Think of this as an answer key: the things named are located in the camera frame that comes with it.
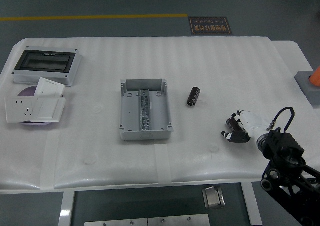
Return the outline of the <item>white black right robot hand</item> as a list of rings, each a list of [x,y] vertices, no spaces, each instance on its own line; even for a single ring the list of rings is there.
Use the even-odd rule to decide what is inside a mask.
[[[222,131],[222,136],[231,143],[247,143],[252,140],[259,146],[266,140],[271,122],[254,112],[238,110],[226,120],[230,132]]]

